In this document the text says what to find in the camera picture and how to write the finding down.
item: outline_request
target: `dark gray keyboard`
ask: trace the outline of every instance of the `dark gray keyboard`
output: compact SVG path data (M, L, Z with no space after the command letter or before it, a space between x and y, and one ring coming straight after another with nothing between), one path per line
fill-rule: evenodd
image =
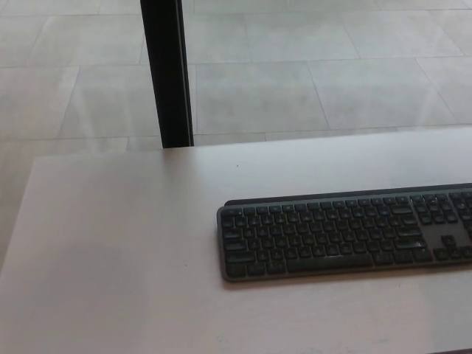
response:
M217 220L231 282L472 261L472 184L230 201Z

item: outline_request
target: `tiled floor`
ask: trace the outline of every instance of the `tiled floor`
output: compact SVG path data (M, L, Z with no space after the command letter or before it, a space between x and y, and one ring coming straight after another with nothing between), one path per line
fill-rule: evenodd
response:
M197 145L472 124L472 0L182 0ZM0 266L36 156L161 148L139 0L0 0Z

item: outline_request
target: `spacebar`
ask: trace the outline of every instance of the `spacebar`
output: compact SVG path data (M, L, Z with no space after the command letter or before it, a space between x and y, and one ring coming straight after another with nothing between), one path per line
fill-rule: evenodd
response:
M310 260L287 260L287 269L290 273L367 266L372 266L372 258L368 254L312 258Z

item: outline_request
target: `floor tile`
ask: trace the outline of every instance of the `floor tile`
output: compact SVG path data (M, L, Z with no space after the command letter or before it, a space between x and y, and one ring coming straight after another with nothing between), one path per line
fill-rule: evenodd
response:
M263 133L195 135L195 146L238 144L241 142L264 142Z
M461 123L472 123L472 58L420 58L418 63Z
M143 35L140 15L51 17L28 63L32 66L138 64Z
M341 15L362 58L462 55L427 11L372 11Z
M162 140L160 136L130 137L126 150L140 153L162 150Z
M306 63L197 66L198 134L326 129Z
M24 66L44 17L0 17L0 66Z
M462 0L377 0L382 10L466 9Z
M242 15L184 17L188 63L251 61Z
M101 0L9 0L2 15L93 15Z
M195 0L195 13L273 13L287 9L286 0Z
M431 11L431 16L446 31L457 46L472 56L472 11Z
M375 0L288 0L290 11L378 10Z
M245 20L254 61L358 57L336 14L250 14Z
M0 138L59 134L78 68L0 69Z
M333 129L455 124L415 59L310 63Z
M281 131L278 133L265 133L267 141L289 140L289 139L311 139L328 138L332 136L362 135L392 133L398 131L397 128L370 128L370 129L330 129L326 131Z
M61 137L154 135L159 123L148 66L80 69Z

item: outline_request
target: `desk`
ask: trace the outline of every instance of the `desk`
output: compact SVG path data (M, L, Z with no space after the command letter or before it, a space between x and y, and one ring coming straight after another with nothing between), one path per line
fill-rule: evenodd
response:
M472 269L229 284L227 200L472 181L472 130L36 161L0 276L2 354L472 347Z

